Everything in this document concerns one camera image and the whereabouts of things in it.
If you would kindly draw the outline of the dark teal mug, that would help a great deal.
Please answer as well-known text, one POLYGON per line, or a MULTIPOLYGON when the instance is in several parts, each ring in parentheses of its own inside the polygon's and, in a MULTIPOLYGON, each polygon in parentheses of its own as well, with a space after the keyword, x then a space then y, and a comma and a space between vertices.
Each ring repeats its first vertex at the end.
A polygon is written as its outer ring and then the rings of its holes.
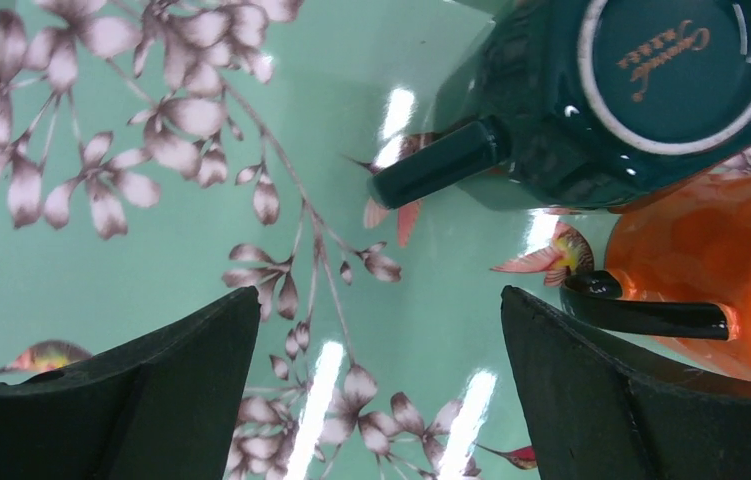
POLYGON ((371 178, 380 206, 499 169, 523 208, 616 208, 751 146, 751 1, 518 1, 463 69, 470 113, 371 178))

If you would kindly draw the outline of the orange cup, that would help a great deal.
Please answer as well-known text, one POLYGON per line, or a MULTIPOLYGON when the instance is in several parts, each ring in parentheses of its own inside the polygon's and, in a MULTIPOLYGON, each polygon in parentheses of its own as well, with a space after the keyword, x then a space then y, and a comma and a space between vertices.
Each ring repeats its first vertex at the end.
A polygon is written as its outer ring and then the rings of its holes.
POLYGON ((625 211, 603 268, 567 278, 560 301, 586 324, 751 381, 751 175, 704 175, 625 211))

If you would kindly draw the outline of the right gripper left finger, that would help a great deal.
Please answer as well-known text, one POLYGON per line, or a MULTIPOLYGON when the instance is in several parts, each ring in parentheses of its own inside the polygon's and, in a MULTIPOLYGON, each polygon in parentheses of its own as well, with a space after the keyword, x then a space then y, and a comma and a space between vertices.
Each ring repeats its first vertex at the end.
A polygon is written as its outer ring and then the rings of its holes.
POLYGON ((260 324, 253 287, 92 358, 0 383, 0 479, 219 479, 260 324))

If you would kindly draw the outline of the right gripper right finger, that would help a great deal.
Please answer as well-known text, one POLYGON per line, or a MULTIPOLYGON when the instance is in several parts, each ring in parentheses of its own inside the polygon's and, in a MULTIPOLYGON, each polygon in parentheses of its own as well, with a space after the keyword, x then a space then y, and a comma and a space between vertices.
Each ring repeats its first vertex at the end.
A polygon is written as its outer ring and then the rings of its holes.
POLYGON ((585 325, 508 286, 501 322, 544 479, 751 479, 751 382, 585 325))

